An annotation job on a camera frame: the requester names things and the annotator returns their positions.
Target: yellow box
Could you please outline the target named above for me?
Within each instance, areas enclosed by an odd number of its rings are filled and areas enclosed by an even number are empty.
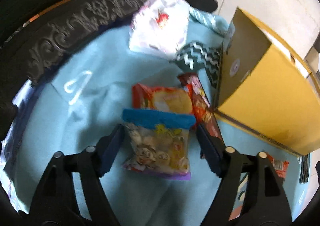
[[[237,8],[232,22],[235,31],[221,63],[218,113],[296,155],[320,148],[320,89],[308,65],[246,11]],[[306,80],[310,76],[314,87]]]

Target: red wrapper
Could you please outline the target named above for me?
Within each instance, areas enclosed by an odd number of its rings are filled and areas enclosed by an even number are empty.
[[[267,153],[267,156],[271,164],[273,165],[274,169],[276,170],[277,175],[283,180],[282,183],[284,183],[285,177],[287,175],[289,161],[276,160],[268,153]]]
[[[204,123],[207,131],[213,137],[218,137],[223,141],[217,120],[213,110],[204,93],[204,89],[196,73],[184,73],[178,76],[181,85],[191,98],[193,112],[196,117],[196,124]]]

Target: white sticker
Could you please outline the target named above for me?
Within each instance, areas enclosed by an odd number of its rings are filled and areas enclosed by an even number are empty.
[[[235,60],[233,62],[233,64],[231,65],[231,68],[230,68],[230,76],[233,77],[236,75],[236,73],[238,72],[239,70],[239,67],[240,67],[240,59],[238,58],[237,60]]]

